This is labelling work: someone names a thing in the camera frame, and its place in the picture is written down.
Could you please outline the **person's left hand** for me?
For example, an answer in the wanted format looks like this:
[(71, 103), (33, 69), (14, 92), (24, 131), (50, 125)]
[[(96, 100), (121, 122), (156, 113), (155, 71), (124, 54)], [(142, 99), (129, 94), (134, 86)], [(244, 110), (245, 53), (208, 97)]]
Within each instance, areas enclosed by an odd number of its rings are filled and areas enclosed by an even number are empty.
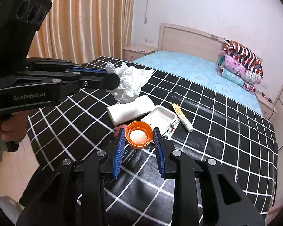
[(4, 142), (21, 142), (27, 133), (27, 119), (30, 111), (15, 112), (5, 120), (0, 120), (0, 138)]

